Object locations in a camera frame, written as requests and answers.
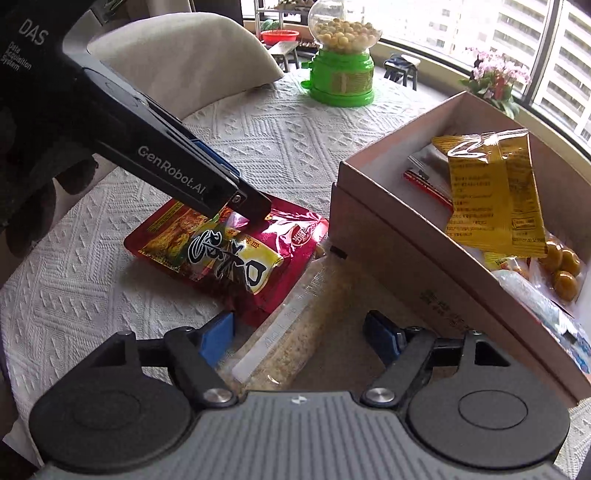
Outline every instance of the open box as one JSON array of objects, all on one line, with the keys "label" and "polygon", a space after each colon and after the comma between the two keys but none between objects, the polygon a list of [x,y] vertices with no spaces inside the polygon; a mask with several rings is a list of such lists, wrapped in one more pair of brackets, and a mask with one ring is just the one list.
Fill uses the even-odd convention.
[{"label": "open box", "polygon": [[[568,353],[495,277],[445,233],[449,210],[402,174],[407,157],[443,134],[520,128],[469,93],[460,93],[342,162],[330,205],[329,237],[442,336],[486,333],[548,382],[569,405],[591,383]],[[591,185],[530,134],[544,224],[589,263]],[[578,306],[591,307],[591,280]],[[591,316],[591,308],[579,308]],[[591,325],[588,318],[578,318]]]}]

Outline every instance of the yellow plastic wrapper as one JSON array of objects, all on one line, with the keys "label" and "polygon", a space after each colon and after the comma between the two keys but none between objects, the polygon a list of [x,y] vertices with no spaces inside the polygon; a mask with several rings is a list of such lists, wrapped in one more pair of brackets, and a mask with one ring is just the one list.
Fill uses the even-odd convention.
[{"label": "yellow plastic wrapper", "polygon": [[435,137],[449,158],[456,242],[515,257],[546,256],[544,222],[526,129]]},{"label": "yellow plastic wrapper", "polygon": [[490,271],[512,270],[524,279],[530,279],[530,268],[525,258],[507,257],[506,255],[496,254],[494,252],[484,252],[484,262]]}]

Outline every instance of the gloved hand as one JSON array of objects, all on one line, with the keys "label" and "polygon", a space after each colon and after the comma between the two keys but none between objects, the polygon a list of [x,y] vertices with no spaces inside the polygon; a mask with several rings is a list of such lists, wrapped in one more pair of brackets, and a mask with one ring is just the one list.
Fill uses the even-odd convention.
[{"label": "gloved hand", "polygon": [[[34,131],[28,133],[35,136],[30,141],[39,140]],[[78,194],[90,184],[98,164],[88,150],[57,140],[47,142],[49,148],[41,149],[40,158],[32,159],[33,165],[23,166],[12,150],[17,141],[12,113],[2,108],[0,100],[0,188],[6,186],[5,191],[10,190],[0,203],[11,212],[0,225],[0,232],[5,228],[9,250],[24,258],[47,235],[53,223],[57,195],[51,176],[68,194]],[[35,168],[36,162],[51,163],[53,167]],[[20,195],[23,193],[27,195],[25,198]]]}]

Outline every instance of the white textured tablecloth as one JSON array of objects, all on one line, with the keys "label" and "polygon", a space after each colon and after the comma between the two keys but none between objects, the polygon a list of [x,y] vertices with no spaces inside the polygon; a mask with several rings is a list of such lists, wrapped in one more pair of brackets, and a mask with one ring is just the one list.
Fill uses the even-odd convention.
[{"label": "white textured tablecloth", "polygon": [[[307,71],[220,100],[186,125],[255,187],[327,216],[339,162],[434,106],[376,78],[373,105],[340,109],[311,100]],[[12,391],[26,421],[39,396],[108,336],[139,338],[200,326],[219,306],[144,262],[124,238],[167,196],[117,168],[44,238],[0,290],[0,322]],[[591,407],[572,412],[558,459],[574,476],[591,440]]]}]

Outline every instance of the red wrapper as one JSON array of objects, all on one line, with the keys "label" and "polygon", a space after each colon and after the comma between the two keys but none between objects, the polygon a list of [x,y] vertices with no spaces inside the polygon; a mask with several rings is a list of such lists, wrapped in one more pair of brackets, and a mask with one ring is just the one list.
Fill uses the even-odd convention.
[{"label": "red wrapper", "polygon": [[136,257],[222,299],[237,317],[258,327],[296,284],[328,220],[270,197],[263,222],[224,207],[208,219],[170,200],[126,239]]}]

